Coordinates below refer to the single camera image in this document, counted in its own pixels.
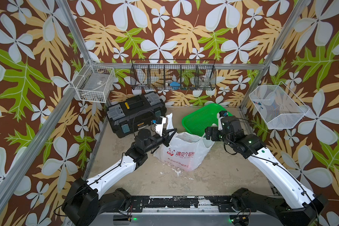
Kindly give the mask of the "white plastic shopping bag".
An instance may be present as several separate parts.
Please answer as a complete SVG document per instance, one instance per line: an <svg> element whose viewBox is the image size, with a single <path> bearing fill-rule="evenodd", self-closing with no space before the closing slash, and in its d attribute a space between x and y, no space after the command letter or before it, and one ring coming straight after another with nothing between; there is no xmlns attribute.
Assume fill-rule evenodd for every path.
<svg viewBox="0 0 339 226"><path fill-rule="evenodd" d="M198 136L188 132L171 132L173 138L169 146L160 145L154 157L165 164L170 164L184 171L193 171L202 163L209 153L214 141L207 140L205 135Z"/></svg>

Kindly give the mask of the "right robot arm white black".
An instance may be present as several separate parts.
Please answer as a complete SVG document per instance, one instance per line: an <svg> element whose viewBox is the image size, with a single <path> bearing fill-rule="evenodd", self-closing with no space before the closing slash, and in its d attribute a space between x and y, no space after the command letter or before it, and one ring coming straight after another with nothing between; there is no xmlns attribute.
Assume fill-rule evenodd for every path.
<svg viewBox="0 0 339 226"><path fill-rule="evenodd" d="M207 140L222 142L256 166L280 192L280 198L256 194L240 188L231 195L231 208L240 213L259 211L278 219L284 226L310 226L320 223L320 215L328 200L315 195L299 182L273 156L265 143L254 134L246 135L240 120L227 111L217 114L218 125L205 129Z"/></svg>

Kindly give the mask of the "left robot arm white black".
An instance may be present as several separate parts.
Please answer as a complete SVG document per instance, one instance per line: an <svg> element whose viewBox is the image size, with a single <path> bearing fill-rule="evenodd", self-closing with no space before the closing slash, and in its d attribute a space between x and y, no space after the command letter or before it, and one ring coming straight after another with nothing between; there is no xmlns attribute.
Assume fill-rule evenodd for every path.
<svg viewBox="0 0 339 226"><path fill-rule="evenodd" d="M169 146L177 129L163 129L162 134L152 135L143 129L121 159L107 170L87 180L77 179L68 192L61 210L76 226L88 226L107 211L118 211L125 206L131 195L119 188L111 194L107 191L126 175L134 172L148 159L148 152L154 153L160 145Z"/></svg>

